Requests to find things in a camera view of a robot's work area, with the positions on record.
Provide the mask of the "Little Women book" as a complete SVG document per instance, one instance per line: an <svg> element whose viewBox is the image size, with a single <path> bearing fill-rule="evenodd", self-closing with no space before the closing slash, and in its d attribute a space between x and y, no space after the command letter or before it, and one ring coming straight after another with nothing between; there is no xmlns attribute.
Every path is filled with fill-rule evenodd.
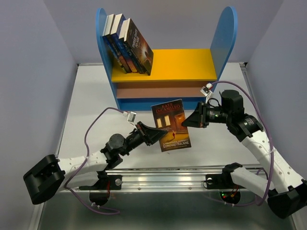
<svg viewBox="0 0 307 230"><path fill-rule="evenodd" d="M145 71L143 67L141 66L140 61L137 59L136 55L133 53L132 48L130 48L125 42L127 31L128 31L128 20L124 20L121 30L120 30L119 38L118 38L122 46L122 49L121 49L122 55L132 73L137 72L139 74L144 74Z"/></svg>

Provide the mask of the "blue wooden bookshelf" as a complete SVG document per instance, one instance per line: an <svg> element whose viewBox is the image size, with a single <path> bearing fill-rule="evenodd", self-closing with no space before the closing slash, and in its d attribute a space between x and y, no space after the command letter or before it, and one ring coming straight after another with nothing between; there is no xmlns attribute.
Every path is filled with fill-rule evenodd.
<svg viewBox="0 0 307 230"><path fill-rule="evenodd" d="M124 73L103 40L107 14L96 11L95 32L98 50L116 105L122 110L146 111L154 104L182 99L193 109L203 99L202 85L218 80L236 42L238 17L233 6L222 11L210 48L155 49L151 75Z"/></svg>

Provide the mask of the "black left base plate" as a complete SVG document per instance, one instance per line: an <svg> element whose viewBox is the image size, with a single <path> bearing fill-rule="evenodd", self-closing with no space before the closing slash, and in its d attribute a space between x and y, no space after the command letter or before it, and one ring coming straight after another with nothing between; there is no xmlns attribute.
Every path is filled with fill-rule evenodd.
<svg viewBox="0 0 307 230"><path fill-rule="evenodd" d="M98 181L89 187L89 190L121 190L122 175L98 175Z"/></svg>

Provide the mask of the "Animal Farm book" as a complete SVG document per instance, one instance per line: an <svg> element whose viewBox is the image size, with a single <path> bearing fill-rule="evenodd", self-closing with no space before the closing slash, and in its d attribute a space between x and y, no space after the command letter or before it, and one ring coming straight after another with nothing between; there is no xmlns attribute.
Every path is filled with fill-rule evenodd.
<svg viewBox="0 0 307 230"><path fill-rule="evenodd" d="M105 23L105 27L104 27L104 31L103 31L103 40L108 45L112 55L114 56L115 60L117 61L117 63L119 64L119 66L121 67L123 72L127 73L124 66L122 65L119 57L118 57L117 49L115 48L115 43L113 42L113 40L110 36L112 25L113 25L113 22L114 22L114 18L115 18L114 14L110 14L106 17L106 23Z"/></svg>

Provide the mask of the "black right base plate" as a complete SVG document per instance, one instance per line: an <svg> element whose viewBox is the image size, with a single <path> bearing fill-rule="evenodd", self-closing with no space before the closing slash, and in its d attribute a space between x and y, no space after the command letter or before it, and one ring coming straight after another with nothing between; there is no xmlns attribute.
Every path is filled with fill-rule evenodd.
<svg viewBox="0 0 307 230"><path fill-rule="evenodd" d="M237 185L229 175L207 174L205 176L205 187L207 189L237 189Z"/></svg>

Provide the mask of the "Jane Eyre book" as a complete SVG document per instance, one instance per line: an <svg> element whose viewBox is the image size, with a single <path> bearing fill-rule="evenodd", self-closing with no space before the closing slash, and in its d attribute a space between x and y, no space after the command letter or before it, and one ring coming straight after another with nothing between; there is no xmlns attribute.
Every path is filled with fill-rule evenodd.
<svg viewBox="0 0 307 230"><path fill-rule="evenodd" d="M131 55L126 50L121 40L121 29L126 20L124 14L116 14L111 28L111 38L115 42L117 57L126 73L137 73L138 69L134 64Z"/></svg>

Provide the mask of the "aluminium mounting rail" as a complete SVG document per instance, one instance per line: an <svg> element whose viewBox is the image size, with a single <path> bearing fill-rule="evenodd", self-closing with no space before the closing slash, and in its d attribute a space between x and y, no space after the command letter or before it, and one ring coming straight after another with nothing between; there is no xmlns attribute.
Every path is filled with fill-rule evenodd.
<svg viewBox="0 0 307 230"><path fill-rule="evenodd" d="M222 174L229 175L239 187L243 187L257 195L264 194L265 189L268 187L271 191L276 190L277 193L281 194L288 192L291 189L299 186L301 184L301 176L297 175L289 165L286 166L286 170L283 171L283 167L274 164L275 172L271 179L265 179L262 176L258 176L242 165L227 165L222 170ZM77 180L80 179L92 179L95 182L98 181L98 175L107 174L106 171L99 173L87 173L82 176L76 176ZM173 170L164 171L145 171L145 172L128 172L123 175L124 182L132 183L144 186L147 189L163 189L165 187L182 187L188 186L190 184L195 184L200 182L201 179L205 180L206 175L198 175L197 173L192 174L187 172L183 175ZM76 187L73 183L69 183L68 189L79 188L80 190L89 190L89 186Z"/></svg>

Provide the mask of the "Edward Tulane book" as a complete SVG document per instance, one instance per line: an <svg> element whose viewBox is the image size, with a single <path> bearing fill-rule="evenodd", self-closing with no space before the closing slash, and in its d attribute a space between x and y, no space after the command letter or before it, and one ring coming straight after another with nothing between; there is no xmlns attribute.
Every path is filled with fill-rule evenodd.
<svg viewBox="0 0 307 230"><path fill-rule="evenodd" d="M181 99L151 107L155 125L167 134L159 140L162 152L191 147L188 128L182 126L186 119Z"/></svg>

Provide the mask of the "Three Days to See book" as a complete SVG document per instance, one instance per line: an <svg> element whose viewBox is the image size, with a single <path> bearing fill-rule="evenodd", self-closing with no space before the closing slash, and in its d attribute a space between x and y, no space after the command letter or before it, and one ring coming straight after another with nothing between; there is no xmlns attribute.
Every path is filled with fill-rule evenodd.
<svg viewBox="0 0 307 230"><path fill-rule="evenodd" d="M128 18L128 31L125 42L132 48L133 53L140 61L145 73L150 76L153 67L154 53L131 18Z"/></svg>

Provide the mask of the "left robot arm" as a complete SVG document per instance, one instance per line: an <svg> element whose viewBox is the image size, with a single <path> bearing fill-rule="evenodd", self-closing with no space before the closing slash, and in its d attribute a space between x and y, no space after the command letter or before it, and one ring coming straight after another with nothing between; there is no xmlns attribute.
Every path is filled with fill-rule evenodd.
<svg viewBox="0 0 307 230"><path fill-rule="evenodd" d="M122 163L122 157L146 144L153 145L162 139L167 131L149 127L138 122L127 137L113 134L105 147L86 156L58 159L49 154L42 158L23 176L32 204L38 205L51 199L57 192L68 189L69 183L76 187L94 186L101 189L107 177L100 172L114 169ZM90 179L77 180L76 176L94 173Z"/></svg>

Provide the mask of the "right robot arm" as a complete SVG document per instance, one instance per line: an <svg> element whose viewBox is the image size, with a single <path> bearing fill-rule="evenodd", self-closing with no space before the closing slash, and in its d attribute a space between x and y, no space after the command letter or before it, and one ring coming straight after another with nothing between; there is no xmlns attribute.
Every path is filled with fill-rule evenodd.
<svg viewBox="0 0 307 230"><path fill-rule="evenodd" d="M235 90L225 90L220 96L221 104L216 107L199 102L182 125L205 128L209 123L225 124L228 131L254 155L268 178L251 173L239 163L232 163L226 165L221 174L208 175L207 188L243 187L264 198L271 211L281 219L306 207L307 181L275 147L270 146L269 137L260 122L245 113L243 97Z"/></svg>

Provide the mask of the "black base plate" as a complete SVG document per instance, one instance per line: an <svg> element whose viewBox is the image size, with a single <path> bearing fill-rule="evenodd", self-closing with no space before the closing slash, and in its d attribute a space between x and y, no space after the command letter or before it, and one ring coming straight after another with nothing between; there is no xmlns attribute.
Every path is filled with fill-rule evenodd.
<svg viewBox="0 0 307 230"><path fill-rule="evenodd" d="M122 175L98 175L98 181L89 187L89 190L121 190Z"/></svg>
<svg viewBox="0 0 307 230"><path fill-rule="evenodd" d="M205 176L205 187L207 189L237 189L237 185L229 175L207 174Z"/></svg>

